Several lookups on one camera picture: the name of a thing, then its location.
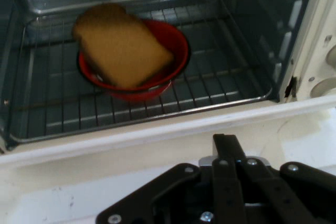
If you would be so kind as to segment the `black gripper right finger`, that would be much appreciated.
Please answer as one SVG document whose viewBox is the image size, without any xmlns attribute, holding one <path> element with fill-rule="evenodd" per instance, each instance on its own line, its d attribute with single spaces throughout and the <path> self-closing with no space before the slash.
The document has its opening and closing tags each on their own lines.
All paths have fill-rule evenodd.
<svg viewBox="0 0 336 224">
<path fill-rule="evenodd" d="M 239 197 L 227 198 L 229 212 L 246 223 L 335 223 L 335 176 L 300 162 L 279 170 L 248 158 L 235 135 L 225 136 Z"/>
</svg>

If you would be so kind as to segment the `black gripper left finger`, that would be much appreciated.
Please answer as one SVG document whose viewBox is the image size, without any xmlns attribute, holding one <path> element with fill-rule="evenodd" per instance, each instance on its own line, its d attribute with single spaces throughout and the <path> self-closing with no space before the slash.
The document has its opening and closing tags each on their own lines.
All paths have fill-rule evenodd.
<svg viewBox="0 0 336 224">
<path fill-rule="evenodd" d="M 246 223 L 235 135 L 213 136 L 209 165 L 181 163 L 98 214 L 96 223 Z"/>
</svg>

